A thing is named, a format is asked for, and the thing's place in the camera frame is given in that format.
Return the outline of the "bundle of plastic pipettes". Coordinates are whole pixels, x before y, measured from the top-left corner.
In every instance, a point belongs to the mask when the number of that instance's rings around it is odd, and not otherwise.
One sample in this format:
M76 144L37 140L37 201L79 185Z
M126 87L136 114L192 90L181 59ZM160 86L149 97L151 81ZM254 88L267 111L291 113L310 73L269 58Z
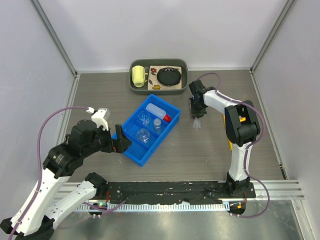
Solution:
M195 118L193 119L192 128L193 128L193 129L196 129L196 130L202 128L201 121L200 121L200 119L199 119L198 117L195 117Z

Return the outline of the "small glass beaker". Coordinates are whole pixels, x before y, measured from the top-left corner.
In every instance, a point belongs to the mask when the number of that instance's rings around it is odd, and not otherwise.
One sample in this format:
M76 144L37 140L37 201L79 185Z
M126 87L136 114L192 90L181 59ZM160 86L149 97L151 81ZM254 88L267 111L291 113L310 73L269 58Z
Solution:
M147 144L151 138L151 134L146 128L141 128L140 130L137 131L136 138L140 142Z

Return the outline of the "blue divided plastic bin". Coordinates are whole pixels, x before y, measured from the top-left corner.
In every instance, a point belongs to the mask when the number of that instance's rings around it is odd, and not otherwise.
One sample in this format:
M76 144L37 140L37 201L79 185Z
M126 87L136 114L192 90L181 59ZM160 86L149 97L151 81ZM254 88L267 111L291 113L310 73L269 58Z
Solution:
M139 118L139 114L146 110L148 104L153 104L164 110L171 118L170 122L166 122L163 119L161 120L161 132L156 131L154 125L154 120L158 118L157 115L152 112L149 114L148 125L144 125L143 121ZM180 114L181 110L179 108L154 94L149 95L122 125L124 135L132 142L124 155L133 160L137 165L141 167L144 166L170 131L178 123ZM147 142L143 142L142 138L137 136L138 131L142 129L146 129L149 133L149 139Z

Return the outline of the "tiny glass beaker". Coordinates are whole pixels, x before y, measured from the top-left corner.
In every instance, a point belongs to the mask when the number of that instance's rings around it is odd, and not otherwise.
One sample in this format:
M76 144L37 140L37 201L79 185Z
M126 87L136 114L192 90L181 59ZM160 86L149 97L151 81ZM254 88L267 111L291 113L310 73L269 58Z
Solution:
M150 123L150 113L147 110L142 110L138 114L138 119L141 124L147 126Z

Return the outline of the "small glass erlenmeyer flask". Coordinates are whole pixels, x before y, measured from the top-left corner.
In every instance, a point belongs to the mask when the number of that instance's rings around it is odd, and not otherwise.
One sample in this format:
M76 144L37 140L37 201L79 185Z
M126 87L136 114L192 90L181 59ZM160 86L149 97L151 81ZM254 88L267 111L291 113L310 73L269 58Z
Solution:
M153 129L158 135L162 133L162 120L160 118L155 118L153 120Z

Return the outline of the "white wash bottle red cap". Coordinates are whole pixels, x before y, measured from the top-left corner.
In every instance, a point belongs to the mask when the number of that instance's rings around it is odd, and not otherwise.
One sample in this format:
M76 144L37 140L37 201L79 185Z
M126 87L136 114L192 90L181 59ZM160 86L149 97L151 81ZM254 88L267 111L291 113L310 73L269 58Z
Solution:
M146 108L145 108L148 112L152 113L153 115L155 115L156 117L158 117L161 120L164 120L167 123L170 123L172 121L172 118L166 113L165 110L163 110L162 108L156 106L153 103L149 103Z

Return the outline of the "yellow test tube rack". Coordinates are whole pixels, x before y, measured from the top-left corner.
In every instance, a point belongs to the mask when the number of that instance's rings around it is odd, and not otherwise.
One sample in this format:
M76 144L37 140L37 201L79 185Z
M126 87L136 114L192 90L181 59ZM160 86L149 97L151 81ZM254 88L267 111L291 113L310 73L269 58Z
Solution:
M222 114L222 119L223 119L223 124L224 124L224 127L226 128L226 117L224 114ZM242 116L239 116L239 121L242 123L242 122L245 122L246 121L246 117L242 117ZM231 151L233 149L233 146L232 146L232 143L231 141L228 139L227 140L228 142L228 147L229 147L229 150Z

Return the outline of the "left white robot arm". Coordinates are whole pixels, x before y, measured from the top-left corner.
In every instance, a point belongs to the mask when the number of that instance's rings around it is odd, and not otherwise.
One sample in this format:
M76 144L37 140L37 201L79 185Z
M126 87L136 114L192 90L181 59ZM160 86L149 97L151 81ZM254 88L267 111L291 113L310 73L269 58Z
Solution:
M84 159L97 153L123 154L132 144L120 124L115 126L116 138L109 130L91 120L81 120L66 135L63 143L53 147L41 164L41 171L33 192L16 215L5 218L0 228L18 240L48 240L61 220L77 205L89 199L102 199L107 181L99 174L89 173L76 191L60 203L51 206L59 189L68 181Z

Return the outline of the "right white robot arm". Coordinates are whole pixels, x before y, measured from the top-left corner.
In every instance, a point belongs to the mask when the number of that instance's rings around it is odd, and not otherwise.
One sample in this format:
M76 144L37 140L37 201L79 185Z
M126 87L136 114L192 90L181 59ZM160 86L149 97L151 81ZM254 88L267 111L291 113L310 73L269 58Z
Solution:
M230 98L215 89L205 87L201 80L189 84L191 115L201 118L211 107L224 114L225 133L232 143L231 165L226 177L226 193L233 198L249 187L249 162L253 143L261 132L261 127L251 101Z

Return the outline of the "black round dish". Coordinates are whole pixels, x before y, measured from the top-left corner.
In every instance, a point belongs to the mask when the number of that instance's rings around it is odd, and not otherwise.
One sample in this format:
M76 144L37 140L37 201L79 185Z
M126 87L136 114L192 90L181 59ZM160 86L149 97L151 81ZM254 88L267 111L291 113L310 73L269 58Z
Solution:
M181 82L182 74L177 68L165 67L158 71L157 80L165 86L175 86Z

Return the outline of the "floral coaster card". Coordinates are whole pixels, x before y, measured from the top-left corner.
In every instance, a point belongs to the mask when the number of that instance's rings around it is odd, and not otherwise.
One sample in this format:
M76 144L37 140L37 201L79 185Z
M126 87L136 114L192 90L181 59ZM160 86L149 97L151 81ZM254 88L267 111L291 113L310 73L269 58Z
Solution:
M181 73L181 82L177 85L167 86L162 85L157 80L157 74L160 69L166 67L173 67L177 68ZM148 70L148 79L147 79L147 90L148 91L165 91L165 90L180 90L182 88L182 68L179 66L172 66L172 65L151 65Z

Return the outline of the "grey-green plastic tray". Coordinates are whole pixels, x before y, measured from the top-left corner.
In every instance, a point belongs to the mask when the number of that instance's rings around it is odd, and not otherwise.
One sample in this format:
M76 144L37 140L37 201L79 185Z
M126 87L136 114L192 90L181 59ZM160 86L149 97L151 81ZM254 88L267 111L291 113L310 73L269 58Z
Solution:
M140 95L181 94L187 83L188 66L182 59L138 59L129 69L129 86Z

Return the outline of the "pale yellow mug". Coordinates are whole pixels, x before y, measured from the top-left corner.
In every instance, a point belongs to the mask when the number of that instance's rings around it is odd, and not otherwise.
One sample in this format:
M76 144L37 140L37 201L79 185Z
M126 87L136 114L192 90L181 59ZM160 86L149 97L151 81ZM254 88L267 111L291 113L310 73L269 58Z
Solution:
M131 80L136 88L141 88L146 82L146 69L141 65L136 65L131 69Z

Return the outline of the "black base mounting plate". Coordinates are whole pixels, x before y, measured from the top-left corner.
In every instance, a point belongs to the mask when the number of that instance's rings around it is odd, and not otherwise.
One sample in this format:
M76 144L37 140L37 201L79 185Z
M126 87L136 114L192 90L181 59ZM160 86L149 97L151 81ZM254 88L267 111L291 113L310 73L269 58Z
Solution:
M231 192L224 181L136 181L109 182L106 190L92 200L109 200L116 205L122 201L128 205L173 205L183 202L204 205L220 203L223 199L255 197L253 183L245 189Z

